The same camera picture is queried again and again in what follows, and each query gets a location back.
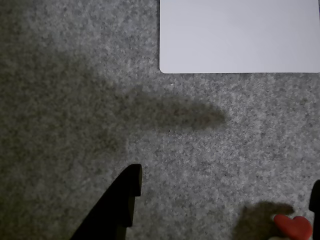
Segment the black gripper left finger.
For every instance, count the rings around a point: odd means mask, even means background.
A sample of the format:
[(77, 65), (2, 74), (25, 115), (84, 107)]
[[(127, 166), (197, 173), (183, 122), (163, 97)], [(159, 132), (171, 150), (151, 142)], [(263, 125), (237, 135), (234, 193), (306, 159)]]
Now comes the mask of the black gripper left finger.
[(104, 192), (72, 240), (124, 240), (133, 225), (136, 197), (141, 196), (142, 165), (126, 167)]

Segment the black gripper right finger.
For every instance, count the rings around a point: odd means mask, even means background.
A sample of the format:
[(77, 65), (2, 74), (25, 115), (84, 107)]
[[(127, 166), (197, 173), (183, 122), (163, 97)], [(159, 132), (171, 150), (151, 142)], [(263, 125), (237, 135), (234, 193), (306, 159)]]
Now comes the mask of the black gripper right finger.
[(320, 180), (318, 179), (311, 191), (308, 209), (314, 213), (314, 221), (320, 221)]

